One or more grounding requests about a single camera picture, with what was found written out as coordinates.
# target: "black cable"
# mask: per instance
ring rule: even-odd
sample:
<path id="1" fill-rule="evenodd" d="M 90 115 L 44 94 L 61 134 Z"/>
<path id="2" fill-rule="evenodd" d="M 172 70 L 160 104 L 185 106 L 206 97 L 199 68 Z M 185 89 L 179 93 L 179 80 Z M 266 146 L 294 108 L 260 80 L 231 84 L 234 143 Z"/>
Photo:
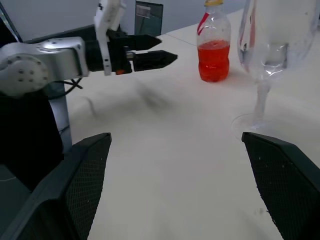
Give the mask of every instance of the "black cable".
<path id="1" fill-rule="evenodd" d="M 59 131 L 60 136 L 61 136 L 66 130 L 68 130 L 69 128 L 70 128 L 70 125 L 68 125 L 68 126 L 66 126 L 65 128 L 61 129 L 61 130 Z"/>
<path id="2" fill-rule="evenodd" d="M 68 82 L 68 81 L 55 81 L 55 83 L 58 84 L 67 84 L 67 85 L 71 85 L 71 86 L 76 86 L 78 89 L 84 89 L 82 86 L 78 85 L 77 82 L 73 79 L 71 79 L 72 82 Z"/>
<path id="3" fill-rule="evenodd" d="M 57 95 L 57 96 L 48 97 L 48 100 L 56 100 L 56 99 L 65 97 L 67 94 L 71 93 L 75 88 L 77 88 L 77 87 L 79 86 L 78 84 L 80 83 L 81 80 L 82 80 L 82 77 L 79 78 L 79 79 L 73 84 L 73 86 L 70 87 L 70 89 L 69 89 L 68 91 L 66 91 L 66 92 L 64 92 L 64 93 L 62 93 L 62 94 L 60 94 L 60 95 Z"/>

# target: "white table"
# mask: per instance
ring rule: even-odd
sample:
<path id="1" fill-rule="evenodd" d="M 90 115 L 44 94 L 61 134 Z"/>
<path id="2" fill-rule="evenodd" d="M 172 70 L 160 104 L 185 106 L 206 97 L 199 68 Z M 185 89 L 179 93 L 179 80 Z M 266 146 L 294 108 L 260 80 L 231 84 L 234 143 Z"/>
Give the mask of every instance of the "white table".
<path id="1" fill-rule="evenodd" d="M 252 112 L 255 85 L 241 69 L 234 44 L 228 79 L 201 81 L 193 29 L 163 35 L 152 49 L 178 54 L 170 66 L 110 77 L 92 73 L 81 82 L 83 90 L 67 96 L 73 143 L 112 135 L 90 240 L 282 239 L 256 188 L 245 146 L 231 128 L 236 117 Z M 298 88 L 286 88 L 285 79 L 272 90 L 267 114 L 300 116 L 307 123 L 302 128 L 314 132 L 314 141 L 307 139 L 301 149 L 315 158 L 320 82 L 317 66 L 303 70 L 309 74 L 303 81 L 302 73 L 290 79 Z"/>

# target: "yellow bottle cap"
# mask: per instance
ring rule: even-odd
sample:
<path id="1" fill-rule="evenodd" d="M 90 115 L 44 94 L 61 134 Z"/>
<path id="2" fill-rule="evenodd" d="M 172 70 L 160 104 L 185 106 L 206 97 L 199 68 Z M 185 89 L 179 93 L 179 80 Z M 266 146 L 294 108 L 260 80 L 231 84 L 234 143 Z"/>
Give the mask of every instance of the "yellow bottle cap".
<path id="1" fill-rule="evenodd" d="M 217 6 L 224 3 L 224 0 L 205 0 L 204 6 Z"/>

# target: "wine glass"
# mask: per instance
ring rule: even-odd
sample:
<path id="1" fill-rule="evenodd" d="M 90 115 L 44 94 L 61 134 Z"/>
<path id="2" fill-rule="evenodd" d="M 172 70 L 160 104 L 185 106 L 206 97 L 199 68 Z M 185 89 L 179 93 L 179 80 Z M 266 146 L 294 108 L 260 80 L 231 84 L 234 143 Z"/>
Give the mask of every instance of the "wine glass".
<path id="1" fill-rule="evenodd" d="M 244 69 L 257 82 L 253 114 L 237 117 L 232 131 L 259 132 L 266 100 L 284 72 L 299 67 L 312 45 L 320 14 L 319 0 L 246 0 L 238 37 L 238 55 Z"/>

